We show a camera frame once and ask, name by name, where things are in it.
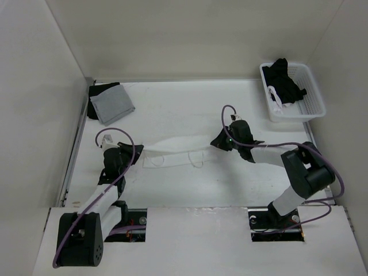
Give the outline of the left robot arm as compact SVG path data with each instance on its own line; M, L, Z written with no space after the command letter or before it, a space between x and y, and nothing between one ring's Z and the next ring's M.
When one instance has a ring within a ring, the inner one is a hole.
M119 197L126 180L124 173L134 165L144 147L104 141L103 165L95 192L78 211L64 213L59 220L53 267L97 267L104 241L113 229L129 223L128 206Z

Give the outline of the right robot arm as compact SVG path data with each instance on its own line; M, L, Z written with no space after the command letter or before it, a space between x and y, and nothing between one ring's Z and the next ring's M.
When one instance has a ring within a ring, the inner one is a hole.
M272 227L281 227L298 206L335 181L335 173L310 142L269 145L255 140L244 120L225 126L210 142L223 151L236 150L250 163L265 163L285 169L290 185L267 207L266 218Z

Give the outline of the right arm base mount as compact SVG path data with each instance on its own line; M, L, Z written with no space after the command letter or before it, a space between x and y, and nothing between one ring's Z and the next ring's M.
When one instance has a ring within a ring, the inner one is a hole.
M248 220L253 242L303 242L301 226L291 228L300 222L298 210L273 219L267 208L248 209Z

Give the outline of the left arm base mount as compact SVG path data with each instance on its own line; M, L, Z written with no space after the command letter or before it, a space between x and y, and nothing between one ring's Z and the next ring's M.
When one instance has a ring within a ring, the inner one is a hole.
M113 227L112 233L105 239L105 242L145 242L148 218L147 209L128 208L125 201L116 201L113 206L120 208L121 221Z

